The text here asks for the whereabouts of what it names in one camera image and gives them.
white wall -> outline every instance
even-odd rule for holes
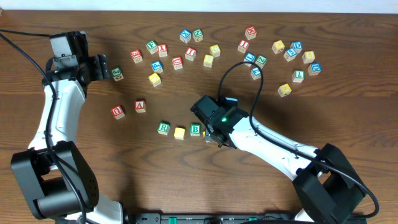
[[[1,0],[3,9],[398,14],[398,0]]]

wooden tabletop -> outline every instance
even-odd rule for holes
[[[304,144],[339,147],[381,205],[368,223],[395,223],[398,207],[398,16],[367,14],[182,13],[182,12],[62,12],[5,11],[1,28],[56,34],[84,30],[90,55],[106,54],[109,67],[120,66],[124,79],[93,82],[80,113],[77,146],[99,183],[101,193],[122,201],[132,211],[164,213],[298,212],[299,199],[291,181],[258,157],[237,149],[217,148],[202,137],[189,136],[199,120],[190,107],[203,95],[216,96],[221,76],[243,60],[237,51],[244,30],[254,26],[257,37],[249,51],[268,58],[264,88],[254,116],[267,127]],[[201,28],[204,39],[184,44],[183,29]],[[5,34],[44,67],[53,57],[47,38]],[[169,56],[151,55],[149,40],[167,44]],[[301,56],[286,62],[272,43],[303,43],[312,50],[322,72],[292,83],[296,69],[307,71]],[[213,68],[203,67],[211,45],[221,56]],[[197,57],[185,60],[187,47]],[[135,64],[130,52],[140,49],[144,61]],[[171,58],[182,56],[183,69]],[[27,149],[39,126],[44,106],[41,75],[20,53],[0,41],[0,220],[38,221],[31,215],[10,168],[11,156]],[[150,63],[164,64],[162,84],[153,87]],[[277,89],[288,83],[289,96]],[[249,110],[260,80],[250,68],[233,70],[223,93]],[[146,113],[134,111],[145,99]],[[113,118],[122,105],[126,117]],[[157,133],[159,122],[171,124],[168,136]],[[185,140],[174,139],[175,127],[185,127]],[[373,211],[369,197],[357,208]]]

green component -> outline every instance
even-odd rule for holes
[[[169,218],[169,224],[177,224],[177,218],[170,217]]]
[[[262,65],[265,65],[266,62],[267,62],[267,58],[264,57],[264,56],[262,56],[262,55],[259,55],[258,58],[257,58],[257,60],[256,60],[256,62],[258,62],[258,63],[260,63],[260,64],[262,64]]]
[[[201,35],[203,35],[203,33],[201,32],[200,29],[197,29],[197,30],[193,31],[193,35],[195,35],[195,37],[200,37]]]
[[[113,76],[113,77],[116,77],[116,76],[121,75],[121,74],[122,74],[122,71],[120,71],[120,68],[119,68],[119,67],[116,67],[116,68],[114,68],[114,69],[112,70],[112,76]]]
[[[168,133],[170,130],[170,125],[166,123],[160,122],[159,127],[157,128],[158,131],[163,133]]]
[[[304,78],[304,71],[303,70],[294,71],[294,77],[296,77],[296,78]]]
[[[156,44],[156,42],[155,42],[154,40],[151,40],[151,41],[149,41],[149,42],[146,44],[146,46],[147,46],[147,48],[148,48],[149,50],[152,50],[153,48],[157,47],[157,44]]]
[[[191,134],[200,134],[199,124],[191,124]]]

letter on block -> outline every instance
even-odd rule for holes
[[[257,30],[254,27],[249,27],[246,29],[244,35],[248,40],[254,39],[256,37]]]
[[[191,124],[191,136],[200,136],[200,124]]]
[[[304,71],[303,70],[296,70],[293,73],[293,82],[302,82],[304,80]]]
[[[112,69],[112,77],[115,81],[120,81],[123,79],[123,74],[119,67]]]
[[[251,70],[250,75],[254,80],[261,78],[260,70],[257,67]]]
[[[160,44],[157,46],[157,51],[160,57],[167,57],[167,46],[165,44]]]
[[[114,108],[112,108],[112,114],[116,119],[120,119],[125,116],[120,106],[115,106]]]
[[[132,57],[134,63],[142,62],[142,55],[139,50],[132,51],[131,57]]]
[[[197,51],[193,48],[189,47],[185,52],[185,59],[187,60],[193,61],[196,56],[197,56]]]
[[[175,128],[174,138],[179,140],[184,140],[185,129],[183,128]]]
[[[264,65],[266,64],[266,62],[267,62],[267,58],[262,55],[259,55],[257,57],[257,60],[255,63],[258,64],[260,66],[260,68],[263,68]]]
[[[162,80],[160,79],[160,77],[156,72],[149,76],[149,81],[152,83],[154,87],[162,83]]]
[[[287,95],[289,95],[292,92],[292,89],[290,88],[289,84],[284,84],[281,85],[278,89],[278,93],[280,95],[280,97],[285,97]]]
[[[154,54],[157,52],[157,44],[154,40],[149,41],[146,46],[150,54]]]
[[[210,47],[210,54],[211,54],[212,56],[214,56],[214,57],[218,57],[218,56],[221,55],[221,49],[220,49],[220,47],[218,46],[218,44],[213,45],[213,46]]]
[[[293,49],[296,53],[300,53],[301,50],[303,50],[303,45],[301,44],[301,41],[295,41],[292,43],[290,48]]]
[[[168,135],[169,131],[170,131],[170,125],[160,122],[159,127],[157,128],[157,132],[159,134]]]
[[[318,75],[321,72],[321,64],[319,63],[312,63],[308,68],[309,75]]]
[[[137,113],[144,113],[146,109],[145,101],[144,100],[137,100],[136,101],[136,111]]]
[[[160,61],[156,61],[152,63],[152,69],[156,73],[162,73],[163,72],[163,66]]]
[[[286,59],[286,61],[289,62],[293,60],[296,56],[297,56],[296,51],[294,51],[293,49],[287,49],[284,58]]]
[[[172,59],[174,70],[178,70],[182,68],[182,59],[181,57],[175,57]]]
[[[274,42],[272,45],[272,50],[274,51],[275,54],[281,53],[284,51],[285,45],[281,40],[278,40],[277,42]]]
[[[315,60],[315,54],[313,52],[304,52],[303,62],[312,63]]]
[[[238,51],[242,53],[246,53],[246,50],[249,48],[249,42],[241,40],[238,45]]]
[[[205,59],[203,60],[203,66],[211,68],[213,66],[214,56],[205,55]]]
[[[255,56],[254,54],[252,54],[252,53],[249,52],[249,53],[246,54],[246,56],[244,57],[243,61],[244,61],[244,62],[254,62],[255,59],[256,59],[256,56]]]
[[[193,39],[195,42],[199,42],[203,40],[203,32],[200,29],[193,31]]]
[[[184,43],[188,43],[191,40],[191,32],[185,29],[180,34],[180,40]]]

wooden cube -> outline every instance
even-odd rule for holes
[[[318,75],[321,72],[321,64],[319,63],[312,63],[309,67],[308,67],[308,74],[310,76],[312,75]]]
[[[285,45],[281,40],[278,40],[277,42],[274,42],[272,45],[272,50],[274,51],[275,54],[281,53],[284,51]]]
[[[214,56],[205,55],[205,59],[203,60],[203,66],[211,68],[213,66]]]
[[[249,48],[249,42],[241,40],[238,45],[238,51],[242,53],[246,53],[246,50]]]
[[[157,132],[159,134],[168,135],[169,131],[170,131],[170,125],[160,122],[159,127],[157,128]]]
[[[185,52],[185,59],[187,60],[193,61],[196,56],[197,56],[197,51],[193,48],[189,47]]]
[[[293,82],[302,82],[304,80],[304,71],[303,70],[296,70],[293,73]]]
[[[146,46],[150,54],[154,54],[157,52],[157,44],[154,40],[149,41]]]
[[[278,93],[280,95],[280,97],[285,97],[287,95],[289,95],[292,92],[292,89],[290,88],[289,84],[284,84],[281,85],[278,89]]]
[[[156,62],[153,62],[151,66],[152,66],[152,69],[153,69],[154,72],[156,72],[156,73],[162,73],[163,72],[163,66],[162,66],[162,64],[161,64],[161,62],[159,60],[156,61]]]
[[[303,50],[303,45],[301,44],[301,41],[295,41],[292,43],[290,48],[293,49],[296,53],[300,53],[301,50]]]
[[[311,52],[304,52],[303,54],[303,62],[304,63],[312,63],[315,60],[315,54]]]
[[[188,43],[191,40],[191,32],[187,29],[180,33],[180,40],[184,43]]]
[[[261,78],[260,70],[257,67],[251,70],[250,75],[254,80]]]
[[[123,79],[123,74],[119,67],[112,69],[112,77],[115,81],[120,81]]]
[[[284,58],[288,62],[293,60],[296,56],[297,56],[297,53],[293,49],[287,49],[285,54],[284,54]]]
[[[160,57],[167,57],[167,46],[165,44],[157,46],[157,51]]]
[[[160,79],[159,75],[156,72],[149,76],[149,81],[152,83],[154,87],[162,83],[162,80]]]
[[[179,140],[184,140],[185,129],[183,128],[175,128],[174,138]]]
[[[200,124],[191,124],[191,136],[200,136]]]
[[[113,117],[116,119],[125,117],[121,106],[115,106],[114,108],[112,108],[111,111],[112,111]]]
[[[219,57],[221,55],[221,49],[218,44],[210,47],[210,54],[214,57]]]
[[[254,27],[249,27],[246,29],[244,35],[248,40],[254,39],[256,37],[257,30]]]
[[[142,62],[142,55],[139,50],[134,50],[131,52],[131,57],[134,63]]]
[[[182,58],[181,57],[175,57],[172,59],[173,61],[173,66],[174,70],[178,70],[182,68]]]
[[[249,52],[246,54],[246,56],[244,56],[243,61],[244,62],[254,62],[255,59],[256,59],[256,56]]]
[[[193,39],[195,42],[199,42],[203,40],[203,32],[200,29],[193,31]]]
[[[145,113],[146,105],[144,100],[136,101],[136,111],[137,113]]]
[[[267,58],[262,55],[259,55],[257,57],[257,60],[255,63],[258,64],[260,66],[260,68],[263,68],[264,65],[266,64],[266,62],[267,62]]]

